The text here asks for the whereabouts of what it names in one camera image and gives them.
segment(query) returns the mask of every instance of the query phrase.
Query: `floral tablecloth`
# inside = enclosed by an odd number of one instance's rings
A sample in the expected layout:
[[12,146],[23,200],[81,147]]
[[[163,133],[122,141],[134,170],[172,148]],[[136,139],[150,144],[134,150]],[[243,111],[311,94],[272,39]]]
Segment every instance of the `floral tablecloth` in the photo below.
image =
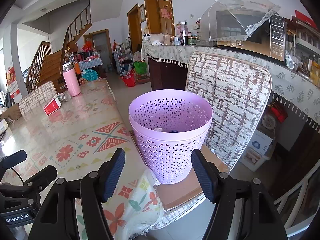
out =
[[[21,149],[27,152],[27,160],[15,167],[23,180],[49,164],[57,168],[58,178],[80,179],[97,171],[121,147],[124,169],[113,196],[102,204],[111,233],[115,239],[127,240],[161,220],[163,206],[154,187],[155,176],[123,124],[106,80],[82,85],[81,94],[62,102],[49,116],[38,108],[26,119],[20,118],[7,129],[2,147],[6,155]],[[11,170],[1,182],[21,185]],[[41,192],[41,201],[51,185]],[[76,213],[80,238],[86,240],[80,199],[76,199]]]
[[152,46],[143,41],[141,59],[174,63],[188,68],[190,56],[195,51],[215,53],[246,60],[267,68],[272,77],[273,97],[306,120],[320,133],[320,88],[305,78],[278,64],[225,49],[198,46]]

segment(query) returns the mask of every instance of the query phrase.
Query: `blue gripper pad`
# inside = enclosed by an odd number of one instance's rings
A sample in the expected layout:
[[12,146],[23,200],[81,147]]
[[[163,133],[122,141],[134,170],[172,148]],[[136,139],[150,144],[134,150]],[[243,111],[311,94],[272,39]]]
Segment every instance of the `blue gripper pad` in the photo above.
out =
[[210,202],[214,203],[214,193],[218,185],[218,178],[216,174],[214,174],[213,170],[199,149],[193,150],[191,154],[191,163],[197,175],[204,196],[208,198]]
[[103,198],[105,201],[107,201],[108,198],[112,197],[115,191],[119,177],[124,167],[124,162],[125,162],[125,152],[122,148],[118,148],[115,151],[111,160],[108,162],[108,166],[107,166],[107,169],[110,168],[111,171],[105,182],[105,188],[104,188],[104,194],[103,194]]

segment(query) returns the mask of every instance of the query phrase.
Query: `calendar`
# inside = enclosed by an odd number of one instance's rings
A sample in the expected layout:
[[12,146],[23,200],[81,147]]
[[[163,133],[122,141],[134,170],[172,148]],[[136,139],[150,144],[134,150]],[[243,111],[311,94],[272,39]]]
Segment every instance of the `calendar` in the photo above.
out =
[[10,92],[11,98],[14,98],[20,93],[14,67],[11,67],[5,75],[7,77],[8,91]]

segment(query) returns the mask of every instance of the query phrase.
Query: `red box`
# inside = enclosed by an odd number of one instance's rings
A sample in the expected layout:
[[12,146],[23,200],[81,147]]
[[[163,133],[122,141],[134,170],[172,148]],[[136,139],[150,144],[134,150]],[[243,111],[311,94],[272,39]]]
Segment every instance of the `red box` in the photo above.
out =
[[52,98],[49,103],[47,103],[43,110],[46,115],[52,114],[61,107],[61,103],[58,98]]

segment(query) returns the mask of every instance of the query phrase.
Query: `wooden staircase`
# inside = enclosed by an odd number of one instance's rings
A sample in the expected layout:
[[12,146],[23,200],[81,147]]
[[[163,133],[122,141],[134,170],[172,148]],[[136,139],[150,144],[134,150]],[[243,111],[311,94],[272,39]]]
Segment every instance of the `wooden staircase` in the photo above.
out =
[[[78,49],[76,47],[76,42],[92,26],[89,6],[90,4],[83,9],[83,11],[67,28],[61,50],[51,53],[50,42],[41,42],[32,64],[28,69],[26,87],[29,93],[48,81],[53,81],[58,93],[62,91],[60,87],[64,85],[62,78],[62,64],[64,62],[64,58],[66,57],[65,51],[77,52]],[[86,24],[83,25],[82,21],[84,15]]]

